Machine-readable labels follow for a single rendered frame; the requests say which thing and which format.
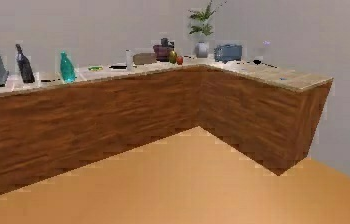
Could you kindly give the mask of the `brown wooden kitchen counter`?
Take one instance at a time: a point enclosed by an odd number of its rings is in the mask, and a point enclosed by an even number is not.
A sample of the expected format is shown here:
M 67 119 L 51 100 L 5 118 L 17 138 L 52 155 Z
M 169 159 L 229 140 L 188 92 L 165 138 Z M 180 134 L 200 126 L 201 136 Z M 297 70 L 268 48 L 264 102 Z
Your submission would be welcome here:
M 276 175 L 303 160 L 332 78 L 248 62 L 151 64 L 0 93 L 0 195 L 200 127 Z

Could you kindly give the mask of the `teal glass bottle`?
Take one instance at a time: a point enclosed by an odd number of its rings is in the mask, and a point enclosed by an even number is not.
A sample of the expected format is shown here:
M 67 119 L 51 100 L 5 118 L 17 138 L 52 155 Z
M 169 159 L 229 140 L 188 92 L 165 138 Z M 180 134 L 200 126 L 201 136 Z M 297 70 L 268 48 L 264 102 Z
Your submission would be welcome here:
M 75 81 L 76 75 L 74 67 L 65 52 L 61 53 L 60 72 L 66 83 Z

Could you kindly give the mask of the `dark glass bottle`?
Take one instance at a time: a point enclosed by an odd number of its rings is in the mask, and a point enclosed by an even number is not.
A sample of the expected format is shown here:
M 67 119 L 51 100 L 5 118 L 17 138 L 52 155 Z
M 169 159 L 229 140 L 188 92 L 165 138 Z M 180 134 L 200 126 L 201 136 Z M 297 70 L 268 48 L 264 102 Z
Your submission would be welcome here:
M 19 71 L 24 83 L 34 83 L 35 77 L 28 58 L 23 54 L 22 48 L 19 44 L 15 45 L 17 49 L 16 61 Z

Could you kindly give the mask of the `brown bread loaf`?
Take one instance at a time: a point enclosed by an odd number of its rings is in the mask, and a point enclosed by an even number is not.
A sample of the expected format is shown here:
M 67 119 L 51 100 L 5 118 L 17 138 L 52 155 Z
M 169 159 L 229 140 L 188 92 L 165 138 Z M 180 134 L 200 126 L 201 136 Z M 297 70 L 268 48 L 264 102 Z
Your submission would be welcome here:
M 133 56 L 133 62 L 135 65 L 152 64 L 156 62 L 155 53 L 139 53 Z

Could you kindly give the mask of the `green house plant grey pot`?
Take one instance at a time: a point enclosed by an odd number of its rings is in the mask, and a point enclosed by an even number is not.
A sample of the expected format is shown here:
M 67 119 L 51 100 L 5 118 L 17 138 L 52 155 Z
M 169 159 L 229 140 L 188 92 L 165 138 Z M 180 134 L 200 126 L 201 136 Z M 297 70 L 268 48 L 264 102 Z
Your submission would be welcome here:
M 189 35 L 196 39 L 194 53 L 197 58 L 207 58 L 209 54 L 209 44 L 207 38 L 213 34 L 213 25 L 210 20 L 213 15 L 227 3 L 223 0 L 216 7 L 213 7 L 213 0 L 210 0 L 208 5 L 203 10 L 190 9 Z

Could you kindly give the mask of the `dark red pot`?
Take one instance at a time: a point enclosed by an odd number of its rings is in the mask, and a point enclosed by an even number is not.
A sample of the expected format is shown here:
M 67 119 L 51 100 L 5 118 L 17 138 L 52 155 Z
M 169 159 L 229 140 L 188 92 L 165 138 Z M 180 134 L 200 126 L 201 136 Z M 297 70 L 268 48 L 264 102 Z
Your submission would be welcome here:
M 156 60 L 160 62 L 168 62 L 169 54 L 174 50 L 174 43 L 170 42 L 168 38 L 162 38 L 161 43 L 153 46 Z

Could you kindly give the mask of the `blue grey toaster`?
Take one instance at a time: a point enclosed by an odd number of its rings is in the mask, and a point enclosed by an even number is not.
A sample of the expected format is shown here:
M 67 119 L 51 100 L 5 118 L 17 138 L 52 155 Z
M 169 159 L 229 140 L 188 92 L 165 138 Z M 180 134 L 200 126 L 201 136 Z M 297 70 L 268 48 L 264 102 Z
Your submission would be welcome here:
M 214 49 L 214 59 L 216 61 L 240 61 L 242 58 L 242 46 L 237 44 L 218 45 Z

